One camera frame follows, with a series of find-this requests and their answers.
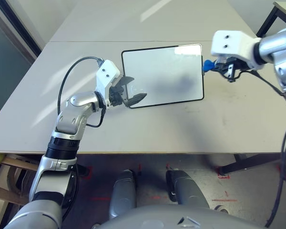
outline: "table leg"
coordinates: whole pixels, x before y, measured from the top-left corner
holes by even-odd
[[[277,15],[276,15],[277,11],[278,11],[278,8],[274,6],[273,9],[271,10],[270,14],[268,15],[268,17],[264,21],[263,25],[261,26],[261,28],[256,33],[257,37],[263,37],[267,33],[270,26],[273,24],[273,22],[275,22],[275,20],[277,18]]]
[[[268,162],[276,161],[281,158],[280,153],[257,154],[248,158],[236,156],[236,162],[218,168],[218,173],[222,176],[239,170],[246,170],[251,167],[260,166]]]

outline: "tablet screen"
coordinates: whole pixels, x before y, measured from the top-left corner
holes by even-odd
[[[147,96],[131,108],[201,100],[204,97],[200,44],[122,52],[128,98]]]

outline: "red tape marking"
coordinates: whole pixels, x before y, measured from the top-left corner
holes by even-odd
[[[212,199],[212,201],[218,201],[218,202],[237,202],[237,199]]]
[[[218,177],[219,179],[230,179],[230,175],[227,175],[227,176],[222,176],[222,175],[220,175],[220,174],[219,174],[219,168],[218,168],[218,167],[216,168],[216,172],[217,172],[217,177]]]
[[[161,199],[161,196],[153,196],[153,197],[150,197],[150,199]]]
[[[281,168],[280,168],[279,165],[277,165],[276,168],[277,168],[277,170],[278,170],[279,172],[281,172]]]
[[[87,168],[89,169],[89,174],[85,177],[82,177],[84,180],[90,180],[92,177],[92,166],[87,166]]]

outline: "black metal frame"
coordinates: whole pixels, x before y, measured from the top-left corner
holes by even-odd
[[[41,53],[41,49],[36,43],[36,41],[32,38],[26,28],[23,26],[21,21],[18,19],[17,15],[14,13],[13,9],[9,6],[6,0],[0,0],[0,10],[3,12],[5,17],[9,20],[9,22],[13,25],[15,30],[19,33],[19,35],[23,38],[32,52],[39,56]]]
[[[276,18],[279,17],[286,23],[286,14],[284,14],[278,7],[274,6],[270,14],[264,21],[261,28],[256,33],[257,37],[263,37],[266,35],[267,31],[270,29],[271,25],[275,22]]]
[[[255,166],[260,166],[268,162],[281,158],[281,153],[257,154],[246,157],[245,154],[234,154],[236,162],[218,168],[218,173],[222,176],[239,170],[246,170]]]

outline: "gray floor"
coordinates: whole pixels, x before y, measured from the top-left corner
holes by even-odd
[[[63,223],[64,229],[90,229],[108,220],[112,187],[118,174],[130,168],[137,176],[137,205],[173,204],[165,183],[166,166],[186,171],[198,184],[211,208],[227,207],[229,213],[264,225],[276,196],[279,162],[268,163],[222,179],[214,166],[234,162],[233,155],[98,155],[78,156],[79,164],[91,168],[89,179],[81,179],[77,200]],[[271,228],[286,229],[286,185]]]

